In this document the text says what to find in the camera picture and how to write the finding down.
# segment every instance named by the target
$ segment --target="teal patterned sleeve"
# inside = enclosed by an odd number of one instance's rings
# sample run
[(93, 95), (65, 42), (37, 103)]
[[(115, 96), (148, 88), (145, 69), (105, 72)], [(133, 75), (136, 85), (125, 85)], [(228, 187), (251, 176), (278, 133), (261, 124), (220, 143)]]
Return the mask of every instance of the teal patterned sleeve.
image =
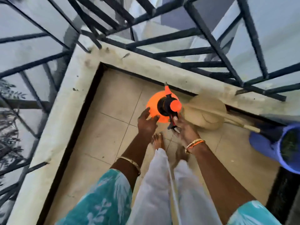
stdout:
[(243, 204), (230, 217), (227, 225), (281, 225), (259, 201)]
[(126, 224), (132, 191), (124, 174), (109, 169), (56, 225)]

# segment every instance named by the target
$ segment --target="bracelet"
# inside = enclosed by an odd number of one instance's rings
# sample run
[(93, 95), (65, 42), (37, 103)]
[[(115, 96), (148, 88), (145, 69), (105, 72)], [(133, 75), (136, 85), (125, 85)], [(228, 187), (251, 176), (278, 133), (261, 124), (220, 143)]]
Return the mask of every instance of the bracelet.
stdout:
[(128, 162), (130, 162), (133, 166), (135, 166), (135, 167), (137, 168), (137, 171), (139, 172), (139, 175), (138, 175), (138, 176), (140, 176), (140, 174), (141, 174), (141, 169), (139, 168), (139, 166), (137, 165), (136, 162), (134, 162), (133, 160), (128, 159), (128, 158), (126, 158), (126, 157), (124, 157), (124, 156), (120, 156), (120, 157), (118, 157), (117, 159), (125, 159), (125, 160), (127, 160)]
[(185, 148), (185, 153), (190, 154), (190, 152), (188, 151), (189, 149), (193, 148), (194, 146), (196, 146), (197, 144), (200, 143), (205, 143), (205, 140), (202, 140), (201, 138), (194, 140), (192, 143), (190, 143), (186, 148)]

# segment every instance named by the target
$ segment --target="white fabric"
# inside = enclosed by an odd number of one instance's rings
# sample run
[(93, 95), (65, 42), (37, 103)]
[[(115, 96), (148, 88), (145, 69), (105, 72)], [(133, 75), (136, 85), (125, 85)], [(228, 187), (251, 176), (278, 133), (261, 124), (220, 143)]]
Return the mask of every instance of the white fabric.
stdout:
[(198, 178), (181, 160), (174, 169), (178, 199), (175, 197), (173, 181), (166, 152), (159, 148), (150, 163), (137, 193), (128, 225), (172, 224), (169, 186), (171, 183), (178, 224), (222, 225), (216, 208), (206, 196)]

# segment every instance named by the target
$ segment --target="balcony floor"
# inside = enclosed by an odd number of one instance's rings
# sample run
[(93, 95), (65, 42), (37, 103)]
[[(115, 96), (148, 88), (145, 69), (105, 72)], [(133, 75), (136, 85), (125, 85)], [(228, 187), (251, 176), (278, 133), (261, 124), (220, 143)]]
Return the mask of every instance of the balcony floor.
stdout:
[[(109, 69), (104, 73), (47, 216), (46, 225), (54, 224), (65, 216), (125, 151), (138, 132), (137, 118), (145, 109), (149, 98), (160, 90), (163, 90), (162, 86), (116, 70)], [(175, 93), (182, 103), (191, 98)], [(164, 133), (167, 155), (172, 165), (179, 141), (166, 129), (166, 125), (159, 124), (157, 132)], [(199, 131), (229, 172), (257, 200), (265, 204), (279, 163), (255, 151), (249, 144), (249, 133), (248, 130), (231, 124), (224, 124), (215, 131)], [(142, 174), (133, 191), (133, 203), (153, 155), (154, 151), (149, 145)], [(193, 157), (189, 165), (208, 193)]]

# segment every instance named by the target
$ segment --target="orange cap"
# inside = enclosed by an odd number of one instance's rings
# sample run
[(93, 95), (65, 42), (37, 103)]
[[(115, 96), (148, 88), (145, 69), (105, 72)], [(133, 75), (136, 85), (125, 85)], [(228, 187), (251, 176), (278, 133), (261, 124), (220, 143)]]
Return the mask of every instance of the orange cap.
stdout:
[(181, 102), (179, 100), (173, 100), (170, 104), (170, 108), (174, 112), (179, 112), (181, 110)]

